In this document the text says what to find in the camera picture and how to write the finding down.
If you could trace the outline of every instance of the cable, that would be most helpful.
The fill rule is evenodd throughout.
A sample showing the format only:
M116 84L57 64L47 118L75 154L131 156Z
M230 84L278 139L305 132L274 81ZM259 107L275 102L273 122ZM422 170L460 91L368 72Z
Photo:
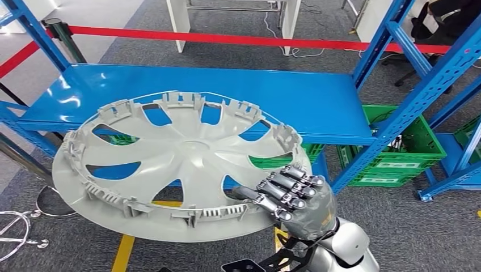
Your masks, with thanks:
M268 17L268 16L269 16L269 13L266 12L266 13L265 13L265 17L264 17L265 27L266 27L267 30L269 30L269 31L274 35L274 38L277 38L277 39L278 39L276 33L269 27L269 23L267 23L267 17ZM283 47L280 46L279 48L281 49L282 54L283 54L284 56L287 56L287 57L292 56L292 57L294 57L294 58L317 57L317 56L322 55L322 53L324 53L324 50L325 50L325 48L323 48L323 49L320 51L319 54L298 56L298 55L296 55L296 54L300 51L299 48L292 48L292 51L291 51L290 54L287 54L286 51L284 51L284 48L283 48Z
M361 53L362 53L362 52L365 52L366 50L352 50L352 49L344 49L344 51L353 51L353 52L357 52L357 55L358 55L360 58L362 58L362 55L361 55ZM385 60L385 59L387 59L387 58L389 58L389 57L391 57L391 56L395 56L395 55L402 55L402 54L401 54L401 53L393 53L393 54L389 54L389 55L387 55L386 57L379 58L379 60L380 60L380 61L381 61L381 60Z

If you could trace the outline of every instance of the yellow floor tape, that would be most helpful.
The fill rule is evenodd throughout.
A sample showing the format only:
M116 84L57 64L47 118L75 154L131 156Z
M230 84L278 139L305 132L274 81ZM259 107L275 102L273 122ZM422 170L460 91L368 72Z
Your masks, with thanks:
M154 201L154 204L162 205L162 206L169 206L169 207L180 207L182 204L181 201ZM282 244L277 238L277 234L280 233L283 236L287 237L287 233L284 231L275 228L274 229L274 237L275 237L275 244L276 244L276 252L282 248ZM112 272L125 272L127 270L127 266L129 265L130 254L132 253L132 248L134 247L135 237L124 234L122 236L122 240L120 241L119 248L117 250L117 255L113 260L112 265ZM288 267L282 269L282 271L289 271Z
M182 201L154 201L153 203L162 206L180 207ZM122 236L117 255L113 260L112 272L125 272L127 270L134 242L135 237L126 234Z
M288 237L288 234L278 228L274 228L274 241L276 243L276 252L278 252L281 248L282 248L282 244L281 244L281 241L279 241L279 238L277 238L277 234L281 234L282 236L284 237ZM289 267L285 267L283 268L281 271L289 271Z

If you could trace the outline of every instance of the white table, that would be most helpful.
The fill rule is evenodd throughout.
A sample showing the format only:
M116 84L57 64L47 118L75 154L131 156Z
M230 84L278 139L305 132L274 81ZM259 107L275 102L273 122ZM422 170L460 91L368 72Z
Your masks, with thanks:
M60 0L23 0L37 20L42 20L60 5ZM0 1L0 15L8 13L7 7ZM17 21L0 28L0 33L25 33L25 29Z
M282 19L282 37L285 39L292 39L294 37L294 30L296 28L297 16L299 15L299 7L301 0L279 0L283 2L283 14ZM187 0L167 0L168 13L172 23L172 29L174 32L188 33L191 30L191 23L189 21ZM175 41L177 44L177 50L182 53L185 46L185 41ZM290 46L285 46L284 51L286 54L290 52Z

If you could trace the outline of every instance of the table leg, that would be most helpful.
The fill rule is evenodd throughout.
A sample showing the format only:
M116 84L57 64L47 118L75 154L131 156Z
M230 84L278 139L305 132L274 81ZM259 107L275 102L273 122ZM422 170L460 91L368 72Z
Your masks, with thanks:
M282 37L284 39L292 39L294 37L294 30L296 28L301 0L287 0L284 2L284 6L285 10L284 18L282 20ZM289 54L290 46L285 46L284 52Z
M189 13L187 13L186 0L167 0L168 13L170 15L170 22L172 23L172 30L174 32L188 33L191 30L191 22L189 21ZM185 46L185 41L175 41L177 50L182 53Z

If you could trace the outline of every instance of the gray carpet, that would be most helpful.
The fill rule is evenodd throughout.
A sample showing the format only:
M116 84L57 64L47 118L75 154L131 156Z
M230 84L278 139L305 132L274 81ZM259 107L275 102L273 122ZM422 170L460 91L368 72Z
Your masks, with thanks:
M350 39L352 19L339 9L341 1L304 1L319 5L321 15L301 12L296 36L319 39ZM196 5L211 5L194 1ZM263 13L191 11L194 32L270 36L263 25ZM276 16L269 18L272 26ZM171 29L166 4L146 0L127 25L139 29ZM302 49L299 54L319 50ZM100 62L163 66L223 67L297 71L349 72L358 61L357 53L326 50L320 57L292 58L279 48L188 43L184 53L176 52L173 41L116 39ZM406 81L401 88L392 82L410 66L378 66L361 92L365 104L399 104L418 80ZM439 98L427 111L430 116L479 74L470 69L454 86L453 93ZM473 99L439 130L453 131L479 114L481 101ZM49 164L38 151L34 155ZM327 147L330 176L340 171L334 146ZM473 191L447 192L434 202L423 203L416 189L426 186L421 175L401 188L346 188L338 196L339 215L358 223L371 238L371 250L381 271L481 271L481 226L476 216L481 194ZM30 210L42 185L26 171L20 171L0 197L0 210ZM179 190L165 190L164 199L179 197ZM25 246L17 255L0 263L0 271L110 271L120 235L99 227L80 216L33 219L32 238L50 239L46 249ZM9 245L0 245L5 252ZM163 266L180 271L219 271L222 263L240 258L262 260L273 253L271 229L236 239L202 244L160 243L137 239L129 271L157 271Z

